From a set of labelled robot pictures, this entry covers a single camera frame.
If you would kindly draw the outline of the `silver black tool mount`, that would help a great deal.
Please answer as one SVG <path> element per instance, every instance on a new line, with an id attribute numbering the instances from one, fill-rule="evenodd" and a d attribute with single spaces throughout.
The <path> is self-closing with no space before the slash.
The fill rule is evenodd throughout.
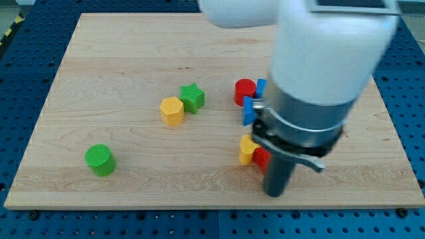
<path id="1" fill-rule="evenodd" d="M 355 96 L 334 98 L 329 90 L 323 100 L 318 95 L 314 88 L 299 96 L 269 75 L 262 97 L 252 103 L 252 138 L 270 154 L 267 173 L 291 172 L 296 165 L 324 170 L 321 158 L 338 141 Z"/>

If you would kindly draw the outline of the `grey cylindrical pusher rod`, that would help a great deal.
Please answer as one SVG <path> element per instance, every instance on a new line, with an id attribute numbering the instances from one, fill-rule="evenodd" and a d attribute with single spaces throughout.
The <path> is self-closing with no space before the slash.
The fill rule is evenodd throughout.
<path id="1" fill-rule="evenodd" d="M 294 169 L 294 163 L 272 154 L 262 183 L 263 191 L 270 197 L 281 196 Z"/>

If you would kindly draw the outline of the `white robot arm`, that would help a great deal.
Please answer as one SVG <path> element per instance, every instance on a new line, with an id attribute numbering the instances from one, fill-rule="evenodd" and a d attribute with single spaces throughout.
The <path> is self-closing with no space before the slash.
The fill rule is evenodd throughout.
<path id="1" fill-rule="evenodd" d="M 200 0 L 225 29 L 276 26 L 262 95 L 244 99 L 252 139 L 267 150 L 264 192 L 280 196 L 297 164 L 322 171 L 398 24 L 395 1 Z"/>

